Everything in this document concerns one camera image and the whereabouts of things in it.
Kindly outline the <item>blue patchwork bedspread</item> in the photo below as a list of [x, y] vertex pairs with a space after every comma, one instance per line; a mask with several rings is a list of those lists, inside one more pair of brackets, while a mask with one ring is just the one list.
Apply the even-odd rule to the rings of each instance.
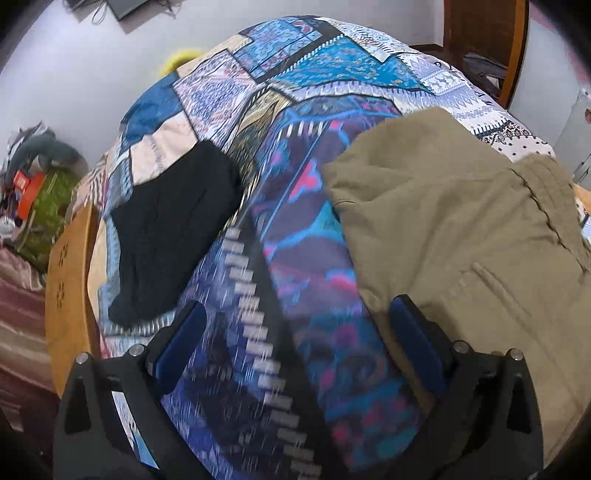
[[[89, 296], [108, 357], [149, 342], [197, 301], [204, 336], [162, 405], [216, 479], [327, 479], [318, 434], [349, 472], [396, 457], [418, 405], [363, 305], [322, 165], [380, 122], [441, 107], [513, 160], [552, 147], [454, 67], [396, 38], [327, 17], [242, 30], [159, 80], [125, 114], [102, 172]], [[200, 141], [242, 170], [242, 205], [175, 307], [124, 329], [111, 214]], [[304, 414], [321, 420], [308, 426]]]

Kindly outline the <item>khaki olive pants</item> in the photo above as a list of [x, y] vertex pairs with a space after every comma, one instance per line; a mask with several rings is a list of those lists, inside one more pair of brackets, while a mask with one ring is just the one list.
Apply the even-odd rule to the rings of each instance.
[[435, 108], [381, 122], [322, 167], [356, 284], [420, 406], [434, 397], [389, 319], [406, 294], [451, 339], [520, 349], [544, 458], [588, 426], [590, 245], [553, 158], [513, 161]]

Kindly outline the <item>wooden lap desk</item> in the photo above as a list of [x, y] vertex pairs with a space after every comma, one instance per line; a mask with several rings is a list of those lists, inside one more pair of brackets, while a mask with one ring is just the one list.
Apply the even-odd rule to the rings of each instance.
[[55, 391], [62, 395], [77, 354], [100, 355], [98, 327], [87, 293], [98, 230], [93, 205], [82, 207], [53, 245], [45, 290], [45, 332]]

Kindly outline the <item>black folded pants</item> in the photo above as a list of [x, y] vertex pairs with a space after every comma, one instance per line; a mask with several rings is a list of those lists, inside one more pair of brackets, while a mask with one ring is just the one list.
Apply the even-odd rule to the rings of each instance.
[[193, 146], [111, 214], [119, 293], [108, 318], [124, 329], [177, 303], [193, 270], [242, 200], [238, 167], [211, 141]]

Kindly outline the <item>green laundry basket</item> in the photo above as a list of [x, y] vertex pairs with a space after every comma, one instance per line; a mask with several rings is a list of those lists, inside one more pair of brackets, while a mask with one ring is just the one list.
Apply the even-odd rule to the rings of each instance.
[[66, 169], [52, 168], [43, 174], [41, 190], [13, 245], [41, 273], [47, 271], [50, 251], [65, 227], [66, 212], [78, 183], [78, 177]]

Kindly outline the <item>grey plush pillow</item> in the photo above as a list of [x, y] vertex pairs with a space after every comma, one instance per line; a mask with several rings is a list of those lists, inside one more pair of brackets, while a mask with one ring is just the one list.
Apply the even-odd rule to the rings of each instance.
[[7, 173], [15, 174], [35, 158], [43, 172], [50, 167], [58, 167], [83, 175], [89, 170], [86, 161], [76, 149], [48, 133], [43, 133], [30, 136], [18, 146], [8, 162]]

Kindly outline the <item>orange box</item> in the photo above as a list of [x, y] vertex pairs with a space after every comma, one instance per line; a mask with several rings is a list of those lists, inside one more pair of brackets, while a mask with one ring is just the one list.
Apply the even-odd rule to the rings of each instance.
[[25, 221], [28, 218], [29, 212], [41, 190], [44, 180], [45, 175], [42, 172], [37, 173], [32, 179], [26, 178], [22, 173], [17, 174], [15, 186], [16, 189], [21, 192], [17, 216], [21, 220]]

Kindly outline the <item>brown wooden door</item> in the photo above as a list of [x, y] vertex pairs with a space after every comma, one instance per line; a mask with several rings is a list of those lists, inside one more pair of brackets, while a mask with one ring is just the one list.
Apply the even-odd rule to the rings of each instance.
[[507, 69], [498, 103], [508, 109], [525, 54], [529, 1], [445, 1], [444, 18], [444, 49], [455, 60], [475, 53]]

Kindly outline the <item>yellow curved object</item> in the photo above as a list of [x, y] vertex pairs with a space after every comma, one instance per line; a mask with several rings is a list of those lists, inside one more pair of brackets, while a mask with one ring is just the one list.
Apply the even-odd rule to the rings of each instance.
[[182, 49], [169, 56], [159, 70], [159, 77], [163, 78], [176, 71], [182, 65], [198, 58], [202, 54], [199, 49]]

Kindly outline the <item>small black wall monitor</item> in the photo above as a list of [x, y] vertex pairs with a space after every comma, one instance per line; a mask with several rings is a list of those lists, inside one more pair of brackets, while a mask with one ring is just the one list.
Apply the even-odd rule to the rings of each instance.
[[106, 4], [118, 21], [146, 3], [147, 0], [106, 0]]

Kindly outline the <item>striped red curtain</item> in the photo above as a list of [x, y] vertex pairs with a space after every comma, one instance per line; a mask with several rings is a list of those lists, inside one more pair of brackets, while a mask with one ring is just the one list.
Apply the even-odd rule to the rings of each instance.
[[26, 431], [55, 416], [56, 394], [45, 334], [44, 283], [27, 261], [1, 249], [1, 411]]

